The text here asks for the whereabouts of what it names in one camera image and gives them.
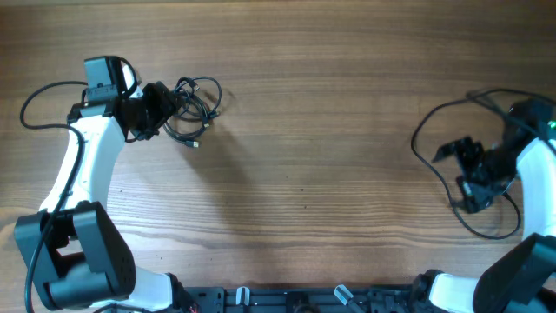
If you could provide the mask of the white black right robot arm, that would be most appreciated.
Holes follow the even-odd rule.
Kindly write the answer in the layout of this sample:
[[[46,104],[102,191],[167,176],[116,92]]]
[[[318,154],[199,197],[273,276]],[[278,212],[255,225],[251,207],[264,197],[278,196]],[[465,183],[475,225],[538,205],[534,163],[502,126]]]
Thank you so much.
[[[484,149],[471,137],[441,145],[434,157],[455,157],[462,198],[450,204],[469,213],[489,207],[515,180],[522,189],[517,226],[522,239],[478,278],[428,270],[414,280],[407,307],[412,312],[553,312],[555,293],[545,286],[555,275],[554,101],[529,97],[508,112],[483,98],[479,106],[504,121],[498,146]]]

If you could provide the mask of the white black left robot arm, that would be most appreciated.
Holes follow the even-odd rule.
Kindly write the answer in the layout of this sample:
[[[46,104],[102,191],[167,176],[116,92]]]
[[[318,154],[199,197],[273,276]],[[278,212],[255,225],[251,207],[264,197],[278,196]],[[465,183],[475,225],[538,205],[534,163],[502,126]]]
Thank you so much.
[[[27,267],[23,299],[49,310],[171,312],[187,294],[170,274],[136,266],[106,210],[123,146],[148,140],[176,112],[163,83],[142,84],[123,57],[89,58],[78,103],[63,127],[69,143],[37,213],[18,218],[14,238]]]

